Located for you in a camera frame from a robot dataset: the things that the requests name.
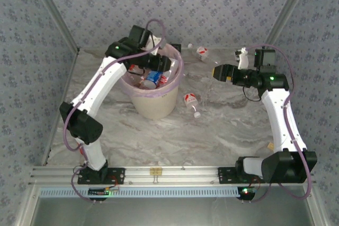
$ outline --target crushed plastic bottle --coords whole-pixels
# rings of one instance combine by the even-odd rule
[[[194,110],[194,118],[199,118],[201,116],[200,112],[197,110],[198,107],[198,100],[195,97],[195,95],[193,93],[189,93],[184,95],[184,101],[185,101],[185,105],[187,108],[189,109],[193,109]]]
[[[200,46],[197,50],[194,49],[193,44],[189,44],[188,48],[192,50],[193,55],[195,55],[202,62],[206,63],[211,68],[221,65],[220,61],[216,60],[215,57],[209,55],[209,50],[206,47]]]
[[[176,70],[178,69],[178,66],[179,66],[179,61],[174,58],[170,58],[170,60],[171,60],[171,67],[168,71],[163,72],[163,74],[161,75],[160,81],[158,83],[158,87],[166,86],[166,83],[171,82],[172,79],[174,79],[175,77]]]

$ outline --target plastic bottle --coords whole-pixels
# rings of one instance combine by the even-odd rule
[[[145,80],[141,82],[141,89],[156,89],[160,77],[163,73],[158,71],[150,71]]]
[[[200,112],[197,110],[198,107],[198,100],[195,97],[195,95],[193,93],[189,93],[184,95],[184,101],[185,101],[185,105],[187,108],[189,109],[194,109],[194,114],[193,116],[197,119],[201,116]]]
[[[206,63],[208,66],[214,68],[215,66],[221,65],[219,60],[209,55],[209,50],[206,47],[200,46],[195,51],[194,45],[190,43],[188,48],[192,50],[194,56]]]
[[[170,61],[171,67],[168,71],[163,72],[163,74],[161,75],[158,87],[165,86],[167,82],[170,82],[175,77],[176,70],[179,66],[179,61],[173,58],[170,58]]]

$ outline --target wall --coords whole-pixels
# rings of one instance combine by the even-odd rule
[[[39,165],[74,57],[40,0],[0,0],[0,225]]]
[[[300,0],[277,45],[294,65],[292,107],[299,130],[318,164],[315,177],[333,225],[339,225],[339,1]],[[280,69],[288,73],[282,58]]]
[[[169,42],[248,45],[263,42],[286,0],[54,0],[80,47],[125,37],[132,24],[161,18]]]

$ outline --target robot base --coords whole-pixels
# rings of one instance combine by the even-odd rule
[[[243,160],[245,157],[239,157],[235,167],[219,167],[218,177],[220,184],[250,184],[257,183],[257,176],[244,172]]]
[[[79,172],[79,185],[122,185],[125,178],[125,168],[109,168],[108,162],[99,170],[92,170],[89,167]]]

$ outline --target gray metal panel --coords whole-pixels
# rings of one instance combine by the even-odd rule
[[[78,55],[79,55],[79,52],[77,51],[75,53],[75,55],[74,55],[73,62],[72,62],[72,65],[70,67],[69,74],[68,74],[68,77],[67,77],[67,80],[66,80],[66,84],[65,84],[65,87],[64,87],[64,92],[63,92],[63,95],[61,97],[61,101],[60,101],[59,105],[61,105],[61,103],[66,98],[66,94],[67,94],[67,91],[68,91],[69,83],[70,83],[70,80],[71,80],[72,75],[73,75],[73,70],[74,70],[75,63],[76,63]],[[46,145],[43,157],[42,157],[41,165],[45,166],[47,164],[48,155],[49,155],[52,143],[53,143],[53,138],[54,138],[55,132],[57,131],[57,127],[58,127],[58,123],[59,123],[60,117],[61,116],[60,116],[59,111],[58,111],[56,116],[55,116],[55,118],[54,118],[54,121],[53,121],[52,130],[51,130],[51,132],[49,134],[49,137],[48,137],[48,140],[46,142],[47,145]]]
[[[77,52],[77,46],[76,43],[69,31],[69,29],[66,26],[66,23],[64,22],[63,18],[61,17],[57,7],[55,6],[53,0],[42,0],[46,9],[48,10],[49,14],[51,15],[52,19],[54,20],[57,28],[59,29],[60,33],[64,37],[67,45],[69,46],[70,50],[73,53]]]
[[[302,186],[293,187],[302,195]],[[242,204],[236,198],[121,198],[90,204],[78,198],[40,198],[32,226],[44,225],[314,225],[307,201],[279,187],[262,202]]]
[[[266,43],[275,43],[298,2],[299,0],[286,0],[284,7],[282,8],[278,18],[275,21],[275,24],[266,38]]]

